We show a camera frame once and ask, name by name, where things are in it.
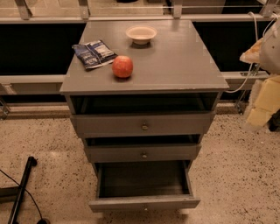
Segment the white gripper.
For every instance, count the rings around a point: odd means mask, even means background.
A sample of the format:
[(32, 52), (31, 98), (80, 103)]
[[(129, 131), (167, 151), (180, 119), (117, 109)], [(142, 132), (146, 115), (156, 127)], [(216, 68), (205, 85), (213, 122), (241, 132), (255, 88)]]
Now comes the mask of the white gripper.
[(264, 127), (280, 109), (280, 75), (272, 74), (266, 80), (256, 80), (244, 112), (243, 128), (257, 131)]

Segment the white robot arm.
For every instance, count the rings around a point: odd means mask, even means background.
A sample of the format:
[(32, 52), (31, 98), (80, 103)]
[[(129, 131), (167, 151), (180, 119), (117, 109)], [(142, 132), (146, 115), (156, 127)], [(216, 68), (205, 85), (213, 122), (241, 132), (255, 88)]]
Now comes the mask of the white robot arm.
[(280, 20), (277, 20), (246, 52), (240, 61), (257, 63), (270, 73), (266, 80), (256, 80), (245, 110), (246, 130), (259, 130), (280, 109)]

